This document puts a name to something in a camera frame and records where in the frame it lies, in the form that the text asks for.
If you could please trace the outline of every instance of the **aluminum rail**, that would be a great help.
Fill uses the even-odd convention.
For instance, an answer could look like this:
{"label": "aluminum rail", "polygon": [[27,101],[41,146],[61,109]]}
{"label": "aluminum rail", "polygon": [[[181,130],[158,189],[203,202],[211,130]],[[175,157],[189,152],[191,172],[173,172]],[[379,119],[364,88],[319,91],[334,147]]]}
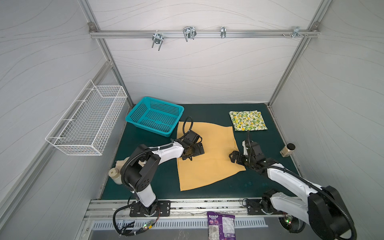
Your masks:
{"label": "aluminum rail", "polygon": [[[298,30],[295,38],[316,38],[319,31]],[[182,30],[95,30],[91,38],[152,38],[154,33],[164,38],[185,38]],[[294,30],[226,30],[225,38],[291,38]],[[222,38],[220,30],[196,30],[195,38]]]}

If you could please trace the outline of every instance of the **black lid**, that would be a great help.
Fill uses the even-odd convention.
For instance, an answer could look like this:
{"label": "black lid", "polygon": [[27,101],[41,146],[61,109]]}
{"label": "black lid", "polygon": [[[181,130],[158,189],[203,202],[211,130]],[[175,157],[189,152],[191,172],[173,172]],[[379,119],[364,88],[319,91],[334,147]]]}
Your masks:
{"label": "black lid", "polygon": [[293,151],[293,150],[296,148],[296,146],[295,146],[293,143],[288,143],[288,144],[287,144],[287,148],[288,148],[289,150]]}

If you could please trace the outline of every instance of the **folded cloth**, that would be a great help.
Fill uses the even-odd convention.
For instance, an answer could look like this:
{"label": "folded cloth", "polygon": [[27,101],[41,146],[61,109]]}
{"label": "folded cloth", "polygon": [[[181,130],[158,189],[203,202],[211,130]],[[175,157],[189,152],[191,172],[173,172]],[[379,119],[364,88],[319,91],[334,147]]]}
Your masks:
{"label": "folded cloth", "polygon": [[235,131],[255,131],[267,130],[261,112],[258,111],[242,111],[229,112]]}
{"label": "folded cloth", "polygon": [[[190,122],[185,124],[189,129]],[[245,171],[245,167],[232,163],[229,154],[238,151],[232,127],[213,123],[194,122],[192,130],[203,140],[204,154],[189,159],[177,159],[180,191],[195,189],[223,180]],[[183,122],[177,127],[177,138],[183,136]]]}

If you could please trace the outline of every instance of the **white wire basket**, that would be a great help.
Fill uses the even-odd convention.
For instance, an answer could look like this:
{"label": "white wire basket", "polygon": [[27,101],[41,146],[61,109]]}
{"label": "white wire basket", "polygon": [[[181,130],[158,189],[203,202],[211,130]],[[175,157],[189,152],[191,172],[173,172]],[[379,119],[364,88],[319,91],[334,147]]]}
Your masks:
{"label": "white wire basket", "polygon": [[45,138],[67,155],[102,155],[127,99],[122,86],[87,86]]}

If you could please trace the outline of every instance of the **black mounting plate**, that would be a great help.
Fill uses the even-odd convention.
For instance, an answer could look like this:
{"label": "black mounting plate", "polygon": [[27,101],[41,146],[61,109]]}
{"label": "black mounting plate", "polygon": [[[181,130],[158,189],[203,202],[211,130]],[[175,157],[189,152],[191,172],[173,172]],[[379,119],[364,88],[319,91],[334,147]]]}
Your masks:
{"label": "black mounting plate", "polygon": [[261,199],[245,199],[245,205],[247,207],[248,215],[280,215],[283,214],[281,211],[274,211],[272,214],[266,214],[262,211],[262,205],[259,203]]}
{"label": "black mounting plate", "polygon": [[[160,208],[160,217],[168,217],[170,214],[170,201],[159,201],[157,207]],[[141,207],[141,204],[135,204],[132,206],[129,213],[130,217],[157,217],[159,215],[158,210],[152,216],[147,216],[144,214],[144,210]]]}

